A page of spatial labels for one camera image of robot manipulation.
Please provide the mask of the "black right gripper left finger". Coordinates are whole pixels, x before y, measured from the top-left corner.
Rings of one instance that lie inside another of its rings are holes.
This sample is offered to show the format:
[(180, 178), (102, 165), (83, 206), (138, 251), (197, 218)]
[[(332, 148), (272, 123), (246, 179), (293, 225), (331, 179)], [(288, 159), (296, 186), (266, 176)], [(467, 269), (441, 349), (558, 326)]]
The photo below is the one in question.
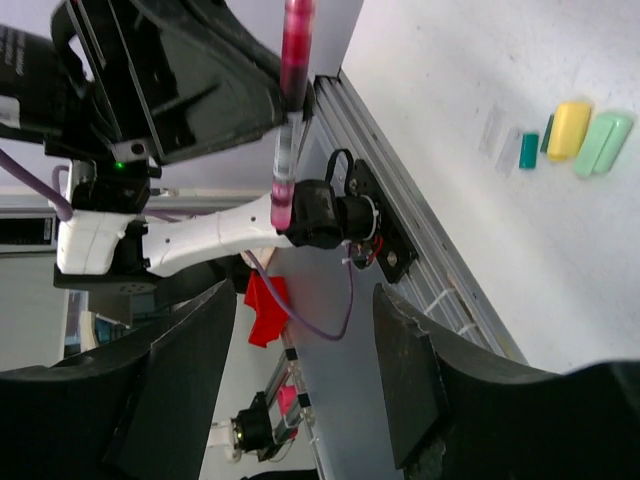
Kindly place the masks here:
[(196, 479), (229, 351), (223, 281), (169, 317), (1, 375), (5, 479)]

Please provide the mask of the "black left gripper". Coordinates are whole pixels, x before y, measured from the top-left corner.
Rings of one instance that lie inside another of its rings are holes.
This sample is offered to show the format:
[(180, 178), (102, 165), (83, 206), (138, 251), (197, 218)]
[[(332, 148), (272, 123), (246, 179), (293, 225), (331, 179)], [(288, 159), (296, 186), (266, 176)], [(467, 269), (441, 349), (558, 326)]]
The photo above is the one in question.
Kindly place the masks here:
[(51, 156), (178, 163), (285, 122), (280, 59), (223, 1), (62, 1), (50, 29), (69, 86)]

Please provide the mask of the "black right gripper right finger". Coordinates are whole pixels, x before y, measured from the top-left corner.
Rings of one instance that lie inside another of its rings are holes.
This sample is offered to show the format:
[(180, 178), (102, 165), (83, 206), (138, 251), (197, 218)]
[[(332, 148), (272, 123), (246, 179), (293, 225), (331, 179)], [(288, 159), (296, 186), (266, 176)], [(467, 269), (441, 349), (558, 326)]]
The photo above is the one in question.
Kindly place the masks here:
[(395, 467), (408, 479), (635, 479), (639, 365), (570, 373), (490, 352), (391, 289), (373, 293)]

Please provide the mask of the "red yellow thin pen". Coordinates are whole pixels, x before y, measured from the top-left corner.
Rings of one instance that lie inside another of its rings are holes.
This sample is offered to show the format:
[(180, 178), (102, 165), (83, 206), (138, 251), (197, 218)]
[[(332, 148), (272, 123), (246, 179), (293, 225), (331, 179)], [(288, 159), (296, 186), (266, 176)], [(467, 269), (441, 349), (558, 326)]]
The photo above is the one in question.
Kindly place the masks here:
[(276, 141), (271, 192), (271, 223), (279, 231), (291, 223), (314, 15), (312, 0), (285, 2), (280, 90), (286, 116)]

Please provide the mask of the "teal pen cap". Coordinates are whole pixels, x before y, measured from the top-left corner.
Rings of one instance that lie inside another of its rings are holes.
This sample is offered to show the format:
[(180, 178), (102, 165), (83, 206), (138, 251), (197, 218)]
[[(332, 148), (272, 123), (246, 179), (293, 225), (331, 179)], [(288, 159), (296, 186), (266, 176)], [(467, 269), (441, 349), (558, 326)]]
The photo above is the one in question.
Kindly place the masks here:
[(536, 168), (538, 156), (539, 134), (536, 132), (526, 132), (522, 135), (521, 149), (519, 156), (519, 168), (521, 170), (532, 170)]

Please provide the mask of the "clear pen cap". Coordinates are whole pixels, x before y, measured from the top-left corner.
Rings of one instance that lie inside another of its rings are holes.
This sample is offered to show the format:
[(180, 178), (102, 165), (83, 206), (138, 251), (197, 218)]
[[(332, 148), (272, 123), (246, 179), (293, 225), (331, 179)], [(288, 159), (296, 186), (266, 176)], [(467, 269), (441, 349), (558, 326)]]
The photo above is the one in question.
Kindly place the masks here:
[(487, 115), (479, 143), (479, 152), (491, 157), (495, 151), (498, 139), (506, 120), (506, 112), (494, 104)]
[(518, 163), (521, 139), (520, 129), (516, 127), (509, 129), (495, 166), (496, 172), (503, 177), (509, 177)]

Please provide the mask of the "yellow highlighter cap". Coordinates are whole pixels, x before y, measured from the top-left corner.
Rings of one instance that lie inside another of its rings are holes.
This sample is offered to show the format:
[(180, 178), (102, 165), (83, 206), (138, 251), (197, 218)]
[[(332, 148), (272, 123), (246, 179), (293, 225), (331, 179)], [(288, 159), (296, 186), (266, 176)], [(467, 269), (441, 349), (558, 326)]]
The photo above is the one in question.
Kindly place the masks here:
[(578, 155), (589, 125), (592, 105), (584, 101), (561, 103), (552, 123), (547, 157), (561, 162)]

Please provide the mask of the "green highlighter cap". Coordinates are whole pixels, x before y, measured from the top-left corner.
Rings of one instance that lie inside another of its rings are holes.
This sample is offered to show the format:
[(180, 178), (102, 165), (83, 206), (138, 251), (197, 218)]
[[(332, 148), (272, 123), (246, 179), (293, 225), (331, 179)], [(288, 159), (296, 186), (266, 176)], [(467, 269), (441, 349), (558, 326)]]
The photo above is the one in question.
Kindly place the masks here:
[(601, 112), (589, 126), (574, 164), (580, 177), (607, 174), (617, 160), (634, 126), (625, 113)]

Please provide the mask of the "dark green pen cap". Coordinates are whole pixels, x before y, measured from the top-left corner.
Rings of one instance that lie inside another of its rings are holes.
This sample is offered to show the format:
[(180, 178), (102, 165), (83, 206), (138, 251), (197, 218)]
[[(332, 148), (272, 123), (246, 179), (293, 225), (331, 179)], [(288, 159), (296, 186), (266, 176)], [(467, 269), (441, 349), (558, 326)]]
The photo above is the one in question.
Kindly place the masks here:
[(548, 151), (548, 146), (549, 146), (549, 142), (550, 142), (550, 137), (551, 137), (551, 132), (552, 132), (552, 128), (553, 128), (553, 123), (554, 123), (554, 118), (555, 115), (551, 114), (548, 118), (545, 130), (544, 130), (544, 134), (540, 143), (540, 149), (539, 151), (542, 154), (547, 154)]

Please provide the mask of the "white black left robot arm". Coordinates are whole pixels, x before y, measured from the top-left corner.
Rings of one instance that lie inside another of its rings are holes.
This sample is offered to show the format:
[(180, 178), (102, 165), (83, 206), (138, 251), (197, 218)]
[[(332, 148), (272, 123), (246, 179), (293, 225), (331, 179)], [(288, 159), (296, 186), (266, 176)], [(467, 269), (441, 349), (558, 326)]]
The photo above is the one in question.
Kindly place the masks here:
[[(223, 1), (63, 1), (48, 36), (1, 28), (1, 135), (65, 160), (65, 186), (8, 155), (2, 168), (59, 219), (55, 283), (90, 290), (159, 281), (260, 248), (324, 250), (373, 239), (367, 195), (298, 180), (315, 5), (284, 5), (273, 53)], [(145, 223), (164, 167), (278, 134), (270, 193), (174, 223)]]

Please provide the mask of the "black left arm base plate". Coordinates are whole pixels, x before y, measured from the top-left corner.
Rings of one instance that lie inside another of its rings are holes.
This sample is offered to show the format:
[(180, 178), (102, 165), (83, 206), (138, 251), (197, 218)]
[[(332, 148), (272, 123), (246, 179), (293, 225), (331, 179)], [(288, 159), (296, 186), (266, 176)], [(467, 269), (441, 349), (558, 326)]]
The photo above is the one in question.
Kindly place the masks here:
[(370, 199), (377, 212), (377, 227), (371, 239), (353, 244), (355, 266), (364, 270), (377, 263), (389, 283), (399, 283), (408, 274), (418, 253), (390, 200), (364, 160), (355, 161), (349, 189), (358, 198)]

